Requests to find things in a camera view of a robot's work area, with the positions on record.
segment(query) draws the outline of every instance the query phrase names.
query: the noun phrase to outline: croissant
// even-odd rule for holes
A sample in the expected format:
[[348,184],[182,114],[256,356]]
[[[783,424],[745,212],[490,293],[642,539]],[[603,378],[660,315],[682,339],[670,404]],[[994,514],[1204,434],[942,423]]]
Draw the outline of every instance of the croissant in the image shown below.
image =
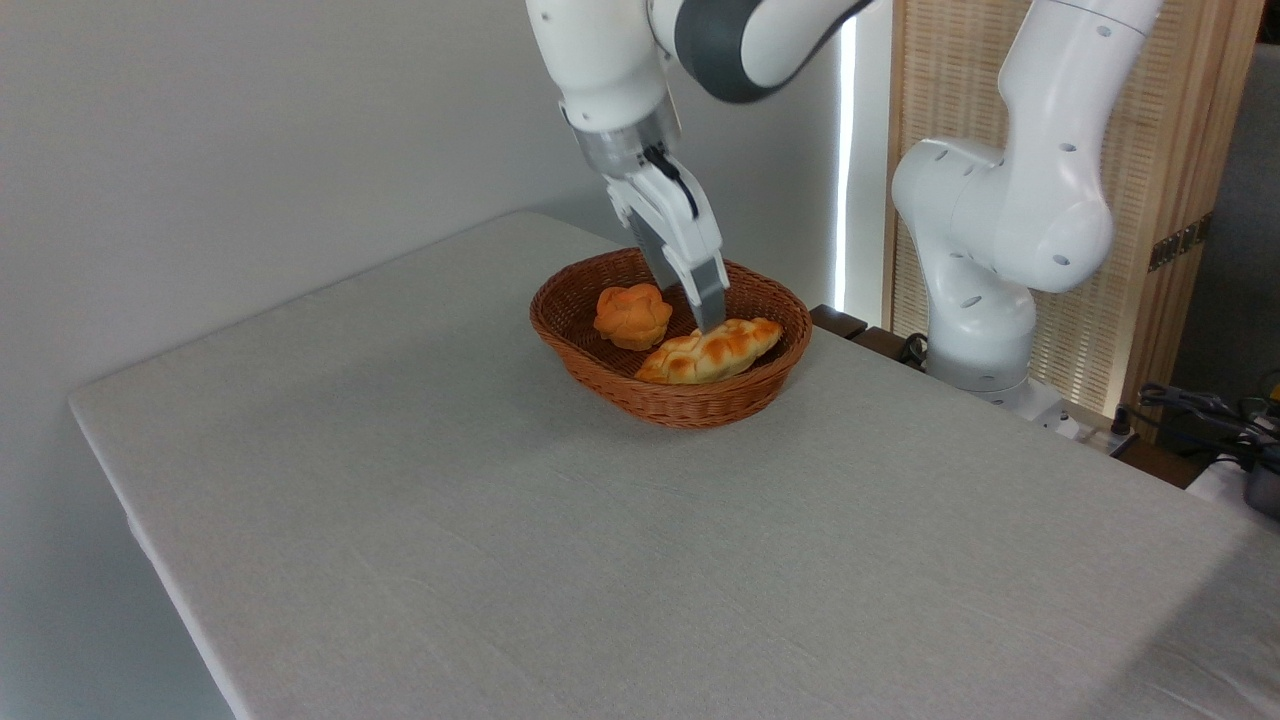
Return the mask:
[[650,355],[636,379],[646,383],[696,384],[723,380],[751,366],[782,337],[773,320],[726,320],[705,336],[675,337]]
[[591,327],[623,350],[649,350],[667,334],[668,320],[671,305],[662,301],[657,287],[643,283],[605,288],[595,304]]

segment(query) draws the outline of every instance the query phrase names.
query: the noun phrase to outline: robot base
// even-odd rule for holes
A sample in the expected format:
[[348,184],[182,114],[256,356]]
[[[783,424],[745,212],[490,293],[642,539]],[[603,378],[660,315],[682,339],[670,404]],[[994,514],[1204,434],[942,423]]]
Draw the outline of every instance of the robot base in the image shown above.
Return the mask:
[[1066,407],[1062,405],[1062,395],[1039,380],[1027,378],[1009,389],[973,392],[972,395],[992,405],[998,405],[1024,420],[1043,425],[1068,439],[1076,439],[1080,434],[1080,424],[1068,415]]

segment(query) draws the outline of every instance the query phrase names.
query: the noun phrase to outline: white wall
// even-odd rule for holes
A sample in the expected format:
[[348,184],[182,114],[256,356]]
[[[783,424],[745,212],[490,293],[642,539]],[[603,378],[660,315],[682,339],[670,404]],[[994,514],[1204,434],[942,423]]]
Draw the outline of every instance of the white wall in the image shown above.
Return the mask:
[[[6,4],[0,717],[227,716],[69,391],[509,210],[622,236],[520,5]],[[835,58],[753,108],[675,82],[726,255],[810,304],[831,293]]]

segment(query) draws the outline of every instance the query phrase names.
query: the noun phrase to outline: bamboo screen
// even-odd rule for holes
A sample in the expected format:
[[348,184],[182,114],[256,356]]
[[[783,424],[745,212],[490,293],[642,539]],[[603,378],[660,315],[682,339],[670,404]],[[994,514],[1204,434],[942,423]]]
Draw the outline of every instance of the bamboo screen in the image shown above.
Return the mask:
[[[1215,14],[1206,1],[1234,5],[1224,0],[1165,0],[1156,29],[1111,115],[1102,164],[1116,227],[1110,258],[1088,283],[1071,292],[1036,293],[1039,325],[1032,375],[1097,413],[1110,413],[1125,387],[1140,306],[1151,300],[1143,296],[1143,286],[1152,246],[1212,206],[1210,193],[1208,206],[1170,214],[1162,200],[1170,192],[1169,177],[1187,172],[1171,158],[1178,154],[1170,149],[1199,142],[1190,137],[1193,123],[1180,119],[1189,74],[1208,77],[1216,72],[1208,65],[1196,67],[1190,55],[1222,51],[1226,42],[1225,32],[1217,47],[1203,37],[1199,24]],[[1257,5],[1258,0],[1242,3]],[[996,87],[997,76],[1029,5],[1029,0],[899,0],[895,63],[900,96],[895,99],[892,158],[901,158],[915,142],[932,136],[970,137],[1004,146],[1007,115]],[[1213,85],[1210,78],[1211,95]],[[893,263],[887,287],[890,327],[897,334],[927,332],[924,282],[915,246],[900,218],[888,242],[887,256]],[[1194,279],[1194,272],[1190,275],[1187,283]]]

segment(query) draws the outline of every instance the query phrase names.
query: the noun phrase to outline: cable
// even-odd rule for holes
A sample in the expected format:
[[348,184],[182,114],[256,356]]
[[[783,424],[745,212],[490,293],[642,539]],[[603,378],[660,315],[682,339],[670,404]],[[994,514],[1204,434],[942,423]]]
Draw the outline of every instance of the cable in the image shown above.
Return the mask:
[[929,337],[924,333],[911,333],[906,336],[906,342],[902,343],[902,350],[897,354],[897,361],[924,365],[924,359],[929,352],[928,345]]

